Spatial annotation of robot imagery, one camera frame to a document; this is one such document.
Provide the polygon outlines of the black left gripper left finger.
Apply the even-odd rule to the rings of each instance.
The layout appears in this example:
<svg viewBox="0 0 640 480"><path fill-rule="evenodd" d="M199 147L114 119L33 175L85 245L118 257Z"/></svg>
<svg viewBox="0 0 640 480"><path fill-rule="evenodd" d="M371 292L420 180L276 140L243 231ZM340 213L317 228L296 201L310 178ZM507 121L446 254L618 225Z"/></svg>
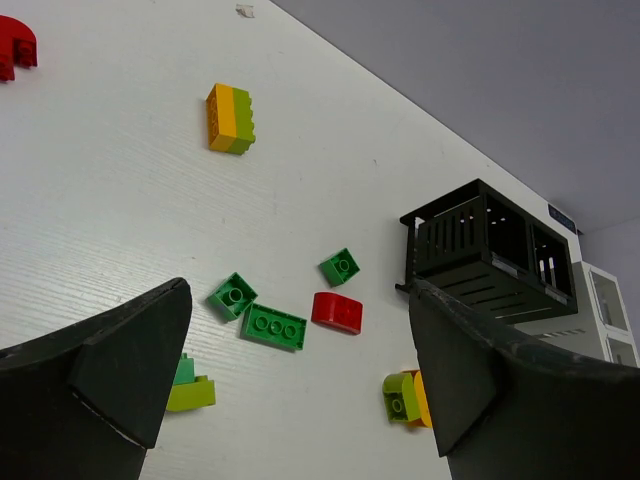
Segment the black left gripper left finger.
<svg viewBox="0 0 640 480"><path fill-rule="evenodd" d="M136 479L156 445L192 313L171 279L1 352L4 479Z"/></svg>

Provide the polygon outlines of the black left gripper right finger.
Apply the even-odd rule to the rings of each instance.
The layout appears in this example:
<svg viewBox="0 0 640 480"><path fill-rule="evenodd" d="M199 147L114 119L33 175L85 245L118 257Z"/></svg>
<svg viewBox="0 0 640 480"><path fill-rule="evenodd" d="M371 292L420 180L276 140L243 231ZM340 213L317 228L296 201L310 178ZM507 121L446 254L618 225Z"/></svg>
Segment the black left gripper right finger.
<svg viewBox="0 0 640 480"><path fill-rule="evenodd" d="M639 371L474 312L424 280L409 317L438 453L455 479L635 479Z"/></svg>

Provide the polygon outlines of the orange rounded lego brick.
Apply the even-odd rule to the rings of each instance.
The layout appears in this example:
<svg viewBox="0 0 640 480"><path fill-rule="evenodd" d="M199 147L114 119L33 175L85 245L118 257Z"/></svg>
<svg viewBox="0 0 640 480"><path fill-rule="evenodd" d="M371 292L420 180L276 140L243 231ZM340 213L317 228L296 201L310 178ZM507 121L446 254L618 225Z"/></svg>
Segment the orange rounded lego brick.
<svg viewBox="0 0 640 480"><path fill-rule="evenodd" d="M420 417L414 421L409 422L408 426L411 428L431 428L432 420L429 412L421 371L419 369L404 370L404 373L409 373L413 379L413 385L420 411Z"/></svg>

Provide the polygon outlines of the lime rounded lego brick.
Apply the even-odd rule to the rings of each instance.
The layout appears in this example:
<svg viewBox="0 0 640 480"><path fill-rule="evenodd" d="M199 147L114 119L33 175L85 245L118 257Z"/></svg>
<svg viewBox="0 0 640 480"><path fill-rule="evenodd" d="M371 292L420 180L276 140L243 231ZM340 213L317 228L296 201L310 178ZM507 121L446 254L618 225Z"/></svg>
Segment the lime rounded lego brick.
<svg viewBox="0 0 640 480"><path fill-rule="evenodd" d="M386 376L382 384L382 394L390 422L410 423L421 417L414 380L409 372Z"/></svg>

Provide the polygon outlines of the lime curved lego base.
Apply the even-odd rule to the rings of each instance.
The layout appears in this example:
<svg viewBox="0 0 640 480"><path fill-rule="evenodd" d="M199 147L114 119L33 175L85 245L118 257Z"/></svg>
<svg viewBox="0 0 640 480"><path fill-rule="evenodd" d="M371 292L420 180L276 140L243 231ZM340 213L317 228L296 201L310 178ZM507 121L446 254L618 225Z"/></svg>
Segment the lime curved lego base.
<svg viewBox="0 0 640 480"><path fill-rule="evenodd" d="M215 383L206 375L196 376L191 383L173 385L166 410L178 413L216 404Z"/></svg>

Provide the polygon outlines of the orange long lego brick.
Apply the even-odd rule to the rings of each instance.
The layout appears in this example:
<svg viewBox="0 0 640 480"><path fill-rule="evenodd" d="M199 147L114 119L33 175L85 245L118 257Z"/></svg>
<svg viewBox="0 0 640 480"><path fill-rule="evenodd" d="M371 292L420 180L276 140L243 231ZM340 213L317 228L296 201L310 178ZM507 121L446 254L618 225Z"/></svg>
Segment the orange long lego brick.
<svg viewBox="0 0 640 480"><path fill-rule="evenodd" d="M233 89L216 83L206 100L209 149L229 152L237 138Z"/></svg>

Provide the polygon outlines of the lime long lego brick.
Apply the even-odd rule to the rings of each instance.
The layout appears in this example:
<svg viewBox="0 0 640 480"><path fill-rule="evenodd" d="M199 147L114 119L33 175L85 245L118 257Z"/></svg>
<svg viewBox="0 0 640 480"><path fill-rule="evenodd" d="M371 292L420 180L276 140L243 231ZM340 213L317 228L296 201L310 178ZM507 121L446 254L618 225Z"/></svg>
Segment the lime long lego brick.
<svg viewBox="0 0 640 480"><path fill-rule="evenodd" d="M255 142L252 99L246 90L233 88L236 138L227 152L244 154Z"/></svg>

